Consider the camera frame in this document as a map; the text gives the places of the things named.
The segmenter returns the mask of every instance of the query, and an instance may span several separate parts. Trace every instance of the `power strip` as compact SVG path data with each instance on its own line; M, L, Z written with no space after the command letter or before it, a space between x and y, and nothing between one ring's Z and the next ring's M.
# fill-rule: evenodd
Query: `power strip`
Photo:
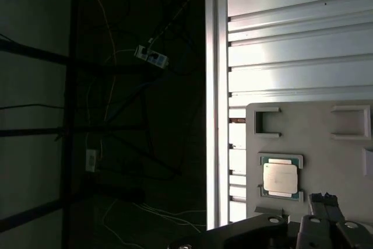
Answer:
M160 54L159 52L147 50L144 46L141 45L137 47L134 56L162 69L166 68L166 66L168 65L168 57Z

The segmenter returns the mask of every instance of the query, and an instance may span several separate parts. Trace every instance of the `white wall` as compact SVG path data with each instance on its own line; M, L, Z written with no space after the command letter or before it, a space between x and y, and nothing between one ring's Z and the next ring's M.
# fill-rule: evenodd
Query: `white wall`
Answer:
M68 54L71 0L0 0L0 33ZM65 68L0 52L0 106L63 106ZM62 110L0 111L0 129L56 127ZM61 141L55 136L0 138L0 219L58 198ZM60 248L62 213L55 212L0 235L0 248Z

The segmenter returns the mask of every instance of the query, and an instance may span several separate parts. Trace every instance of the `screw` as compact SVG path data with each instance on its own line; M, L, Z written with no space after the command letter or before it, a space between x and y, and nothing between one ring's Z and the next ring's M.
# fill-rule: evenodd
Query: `screw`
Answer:
M277 218L269 218L268 219L271 223L279 223L280 222L280 220L278 220Z
M349 227L350 229L356 229L358 228L358 225L352 222L346 222L345 225Z
M320 223L320 220L317 218L310 218L310 221L314 223Z

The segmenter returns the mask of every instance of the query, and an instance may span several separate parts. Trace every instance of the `electrical outlet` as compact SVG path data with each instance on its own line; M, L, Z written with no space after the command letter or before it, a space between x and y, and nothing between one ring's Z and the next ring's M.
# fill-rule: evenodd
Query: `electrical outlet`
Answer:
M160 54L159 52L147 50L144 46L141 45L139 45L136 49L134 56L162 69L164 69L168 65L168 57Z
M97 162L98 150L87 149L86 150L86 171L95 172Z

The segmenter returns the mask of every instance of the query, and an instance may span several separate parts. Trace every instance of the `dark background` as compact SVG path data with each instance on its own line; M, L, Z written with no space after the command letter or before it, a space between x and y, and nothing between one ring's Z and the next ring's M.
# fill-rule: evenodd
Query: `dark background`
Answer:
M116 50L135 49L162 30L186 0L100 0L111 25ZM152 83L145 89L146 111L154 154L173 167L181 166L182 175L172 180L169 171L140 157L115 139L102 134L90 134L89 149L100 149L103 158L98 163L100 182L145 191L146 203L170 212L206 209L205 196L205 16L204 0L190 0L176 20L152 46L170 58L170 68L162 71L146 67L145 75L116 77L112 101L126 100L144 82ZM112 44L103 12L97 0L79 0L77 54L103 64L112 53ZM141 64L133 52L117 54L118 65ZM92 78L79 75L78 104L86 104L86 93ZM108 102L112 78L99 79L90 92L89 104ZM115 111L116 105L109 108ZM105 107L91 110L91 121L104 118ZM140 98L128 106L113 124L141 122ZM86 112L80 111L77 124L87 124ZM117 132L117 136L148 150L144 132ZM85 135L75 138L74 189L80 186L85 164ZM95 196L75 205L72 210L73 248L122 248L118 237L102 226L102 217L113 199ZM204 212L183 216L190 222L206 224ZM130 202L118 201L105 220L124 242L144 248L166 248L171 241L194 234L190 226L176 225L152 213L138 209Z

